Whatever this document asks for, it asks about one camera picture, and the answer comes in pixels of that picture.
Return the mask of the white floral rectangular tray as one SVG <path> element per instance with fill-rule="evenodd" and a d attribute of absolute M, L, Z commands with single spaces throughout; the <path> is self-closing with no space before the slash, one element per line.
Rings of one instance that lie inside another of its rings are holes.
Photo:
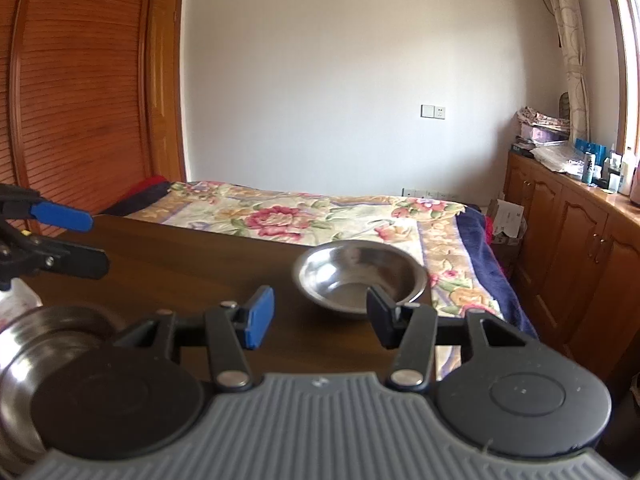
<path fill-rule="evenodd" d="M 6 292 L 0 292 L 0 330 L 4 330 L 21 315 L 41 306 L 40 297 L 23 280 L 14 278 L 10 288 Z"/>

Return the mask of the large steel bowl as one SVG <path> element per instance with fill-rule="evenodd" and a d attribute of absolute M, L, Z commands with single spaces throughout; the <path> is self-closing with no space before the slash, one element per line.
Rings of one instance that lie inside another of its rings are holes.
<path fill-rule="evenodd" d="M 1 332 L 1 468 L 21 474 L 46 452 L 30 414 L 36 389 L 53 372 L 116 333 L 100 311 L 41 307 Z"/>

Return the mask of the small steel bowl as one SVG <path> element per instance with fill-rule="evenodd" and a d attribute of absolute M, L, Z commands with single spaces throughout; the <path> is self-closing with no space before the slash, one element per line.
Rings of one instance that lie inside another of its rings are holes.
<path fill-rule="evenodd" d="M 427 289 L 424 266 L 408 252 L 368 240 L 339 240 L 310 248 L 293 266 L 298 290 L 319 307 L 350 316 L 367 314 L 367 292 L 381 287 L 402 304 Z"/>

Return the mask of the dark blue folded blanket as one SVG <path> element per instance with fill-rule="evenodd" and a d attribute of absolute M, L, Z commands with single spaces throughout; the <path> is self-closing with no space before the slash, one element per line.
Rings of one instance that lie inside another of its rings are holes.
<path fill-rule="evenodd" d="M 170 186 L 171 183 L 168 181 L 155 182 L 140 190 L 131 191 L 122 200 L 104 209 L 102 214 L 127 217 L 158 202 L 169 193 Z"/>

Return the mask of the red folded blanket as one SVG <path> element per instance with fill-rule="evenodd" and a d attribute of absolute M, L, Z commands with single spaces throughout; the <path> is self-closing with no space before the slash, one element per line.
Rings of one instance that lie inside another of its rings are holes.
<path fill-rule="evenodd" d="M 148 188 L 152 188 L 155 185 L 159 185 L 159 184 L 166 184 L 168 183 L 168 180 L 162 176 L 153 176 L 153 177 L 149 177 L 144 179 L 143 181 L 135 184 L 132 188 L 130 188 L 127 193 L 125 194 L 126 197 L 128 196 L 133 196 L 136 195 L 138 193 L 141 193 L 145 190 L 147 190 Z"/>

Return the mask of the white paper box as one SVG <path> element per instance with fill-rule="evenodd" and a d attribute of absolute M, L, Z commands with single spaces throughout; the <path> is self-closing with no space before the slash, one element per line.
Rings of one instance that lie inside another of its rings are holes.
<path fill-rule="evenodd" d="M 489 217 L 495 235 L 517 238 L 524 218 L 524 207 L 506 200 L 493 200 L 489 207 Z"/>

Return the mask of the wooden low cabinet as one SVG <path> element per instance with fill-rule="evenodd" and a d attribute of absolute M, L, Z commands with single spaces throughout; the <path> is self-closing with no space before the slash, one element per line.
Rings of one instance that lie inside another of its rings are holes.
<path fill-rule="evenodd" d="M 504 197 L 527 230 L 512 286 L 541 341 L 605 382 L 639 370 L 639 208 L 512 153 Z"/>

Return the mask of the wooden louvered wardrobe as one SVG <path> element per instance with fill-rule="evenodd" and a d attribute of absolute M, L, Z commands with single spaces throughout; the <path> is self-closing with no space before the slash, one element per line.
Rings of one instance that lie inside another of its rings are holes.
<path fill-rule="evenodd" d="M 1 180 L 93 214 L 182 180 L 182 0 L 1 0 Z"/>

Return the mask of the stack of papers and boxes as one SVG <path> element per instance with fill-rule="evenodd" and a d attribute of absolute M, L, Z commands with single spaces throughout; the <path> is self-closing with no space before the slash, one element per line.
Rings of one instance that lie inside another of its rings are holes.
<path fill-rule="evenodd" d="M 511 151 L 533 159 L 557 174 L 570 174 L 575 162 L 575 149 L 570 144 L 568 122 L 541 114 L 529 106 L 515 114 L 518 132 Z"/>

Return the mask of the patterned curtain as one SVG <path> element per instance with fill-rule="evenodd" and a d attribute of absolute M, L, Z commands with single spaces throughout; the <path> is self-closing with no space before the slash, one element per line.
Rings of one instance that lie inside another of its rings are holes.
<path fill-rule="evenodd" d="M 570 102 L 570 138 L 590 140 L 586 40 L 579 0 L 550 0 L 563 53 Z"/>

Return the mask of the wall power outlets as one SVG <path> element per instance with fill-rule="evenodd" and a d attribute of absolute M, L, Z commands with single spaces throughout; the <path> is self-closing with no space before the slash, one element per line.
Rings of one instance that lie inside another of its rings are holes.
<path fill-rule="evenodd" d="M 457 194 L 429 191 L 429 190 L 416 190 L 415 188 L 403 188 L 401 195 L 404 197 L 424 198 L 424 200 L 448 200 L 448 202 L 457 202 L 459 196 Z"/>

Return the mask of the white wall switch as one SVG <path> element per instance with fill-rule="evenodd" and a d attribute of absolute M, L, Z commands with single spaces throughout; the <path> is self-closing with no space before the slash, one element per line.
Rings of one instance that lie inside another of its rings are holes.
<path fill-rule="evenodd" d="M 421 106 L 421 117 L 444 120 L 446 118 L 446 110 L 441 106 L 423 104 Z"/>

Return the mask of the window with wooden frame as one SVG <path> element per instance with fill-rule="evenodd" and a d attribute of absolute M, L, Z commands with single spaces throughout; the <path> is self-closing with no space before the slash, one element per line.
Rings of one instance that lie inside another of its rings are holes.
<path fill-rule="evenodd" d="M 620 73 L 616 146 L 639 155 L 639 0 L 610 0 Z"/>

